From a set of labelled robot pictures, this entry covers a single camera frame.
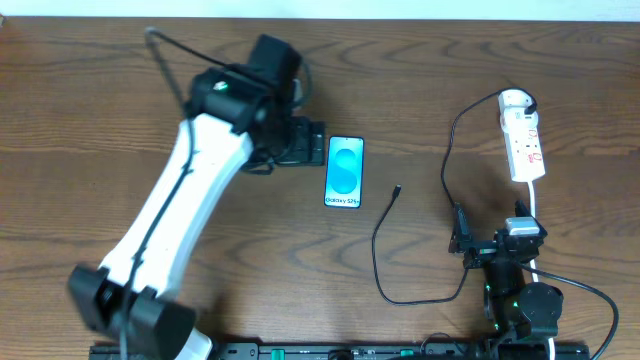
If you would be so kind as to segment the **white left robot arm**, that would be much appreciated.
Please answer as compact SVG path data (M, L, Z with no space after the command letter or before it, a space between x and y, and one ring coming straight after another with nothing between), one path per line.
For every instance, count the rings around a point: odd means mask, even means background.
M243 63L210 59L183 92L158 49L146 44L182 121L158 181L133 224L96 268L77 266L69 293L86 326L116 344L112 359L206 359L212 340L176 298L195 245L236 174L321 166L325 127L299 114L310 69L289 43L261 35Z

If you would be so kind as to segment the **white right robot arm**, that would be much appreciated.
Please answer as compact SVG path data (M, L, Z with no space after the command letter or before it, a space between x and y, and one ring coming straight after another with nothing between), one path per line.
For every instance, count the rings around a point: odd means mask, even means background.
M477 240L459 203L453 207L451 253L463 256L463 268L484 273L484 309L495 333L476 346L484 359L548 359L549 340L558 334L563 294L542 282L527 282L525 270L539 255L547 231L523 202L490 240Z

